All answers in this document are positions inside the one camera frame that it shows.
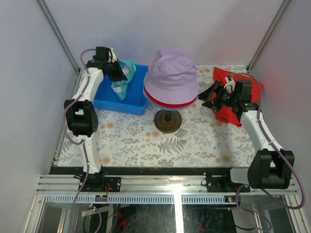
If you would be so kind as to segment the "teal and white hat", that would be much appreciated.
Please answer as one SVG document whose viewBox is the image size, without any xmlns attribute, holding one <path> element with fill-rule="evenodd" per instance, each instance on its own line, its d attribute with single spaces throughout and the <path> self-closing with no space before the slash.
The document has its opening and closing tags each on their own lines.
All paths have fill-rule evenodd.
<svg viewBox="0 0 311 233">
<path fill-rule="evenodd" d="M 119 60 L 123 80 L 112 82 L 111 88 L 120 100 L 125 100 L 128 84 L 131 82 L 137 68 L 132 59 Z"/>
</svg>

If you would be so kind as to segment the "red bucket hat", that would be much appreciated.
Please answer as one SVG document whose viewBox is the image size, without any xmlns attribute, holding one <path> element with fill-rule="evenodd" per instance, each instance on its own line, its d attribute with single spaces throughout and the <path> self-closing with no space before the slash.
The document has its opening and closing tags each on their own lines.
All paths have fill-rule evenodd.
<svg viewBox="0 0 311 233">
<path fill-rule="evenodd" d="M 167 108 L 167 109 L 182 109 L 182 108 L 185 108 L 185 107 L 188 107 L 192 104 L 194 104 L 198 97 L 195 97 L 193 100 L 191 100 L 190 102 L 187 102 L 187 103 L 182 103 L 182 104 L 168 104 L 168 103 L 164 103 L 164 102 L 160 102 L 158 100 L 156 100 L 155 98 L 153 98 L 146 90 L 145 88 L 143 89 L 143 93 L 145 95 L 145 97 L 153 102 L 154 104 L 160 106 L 160 107 L 164 107 L 164 108 Z"/>
</svg>

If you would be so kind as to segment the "lavender hat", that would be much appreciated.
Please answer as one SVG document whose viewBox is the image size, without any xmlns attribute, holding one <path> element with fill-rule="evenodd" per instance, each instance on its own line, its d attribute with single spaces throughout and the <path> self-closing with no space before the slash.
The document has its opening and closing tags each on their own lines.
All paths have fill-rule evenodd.
<svg viewBox="0 0 311 233">
<path fill-rule="evenodd" d="M 193 100 L 198 95 L 199 85 L 191 55 L 177 47 L 157 50 L 148 66 L 144 88 L 153 98 L 168 104 Z"/>
</svg>

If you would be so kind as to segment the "blue bucket hat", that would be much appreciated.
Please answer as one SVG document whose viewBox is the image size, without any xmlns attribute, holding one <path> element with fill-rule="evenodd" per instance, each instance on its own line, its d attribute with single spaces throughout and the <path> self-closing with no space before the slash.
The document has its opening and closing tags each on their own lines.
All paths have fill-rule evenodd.
<svg viewBox="0 0 311 233">
<path fill-rule="evenodd" d="M 167 103 L 162 103 L 159 102 L 157 100 L 155 100 L 153 97 L 151 97 L 148 93 L 143 93 L 145 98 L 147 100 L 149 100 L 151 103 L 153 103 L 155 106 L 159 107 L 160 109 L 163 110 L 172 110 L 172 111 L 179 111 L 182 109 L 185 109 L 187 107 L 190 107 L 191 105 L 193 105 L 194 103 L 196 103 L 196 101 L 198 100 L 198 97 L 196 97 L 195 99 L 193 99 L 192 101 L 188 102 L 188 103 L 183 103 L 183 104 L 167 104 Z"/>
</svg>

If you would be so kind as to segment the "mannequin head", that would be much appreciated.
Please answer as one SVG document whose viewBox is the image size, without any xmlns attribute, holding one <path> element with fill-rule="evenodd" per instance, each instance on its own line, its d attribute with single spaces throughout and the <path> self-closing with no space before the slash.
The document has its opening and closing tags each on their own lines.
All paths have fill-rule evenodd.
<svg viewBox="0 0 311 233">
<path fill-rule="evenodd" d="M 162 133 L 174 133 L 180 128 L 182 117 L 178 111 L 160 110 L 154 117 L 154 123 Z"/>
</svg>

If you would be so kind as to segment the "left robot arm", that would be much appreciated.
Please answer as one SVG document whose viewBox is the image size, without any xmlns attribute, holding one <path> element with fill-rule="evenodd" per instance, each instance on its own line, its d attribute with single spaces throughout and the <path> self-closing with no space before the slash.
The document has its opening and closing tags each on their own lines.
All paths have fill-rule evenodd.
<svg viewBox="0 0 311 233">
<path fill-rule="evenodd" d="M 93 106 L 94 97 L 99 85 L 107 76 L 113 82 L 127 80 L 114 50 L 107 47 L 96 47 L 95 55 L 86 64 L 81 73 L 81 80 L 76 94 L 64 102 L 64 126 L 73 137 L 66 133 L 75 145 L 80 145 L 84 161 L 84 172 L 99 173 L 102 169 L 96 149 L 94 133 L 99 121 Z"/>
</svg>

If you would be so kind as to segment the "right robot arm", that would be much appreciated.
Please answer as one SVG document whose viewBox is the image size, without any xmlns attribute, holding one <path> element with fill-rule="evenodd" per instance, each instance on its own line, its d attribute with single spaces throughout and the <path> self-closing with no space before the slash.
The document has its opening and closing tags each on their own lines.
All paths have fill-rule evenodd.
<svg viewBox="0 0 311 233">
<path fill-rule="evenodd" d="M 253 189 L 287 189 L 294 165 L 294 154 L 284 150 L 274 139 L 259 104 L 252 101 L 252 82 L 250 80 L 230 81 L 223 85 L 215 81 L 211 87 L 198 95 L 203 106 L 214 112 L 222 107 L 231 108 L 239 123 L 246 129 L 253 147 L 255 157 L 248 168 L 233 168 L 230 175 L 222 178 L 222 187 L 233 191 L 239 184 Z"/>
</svg>

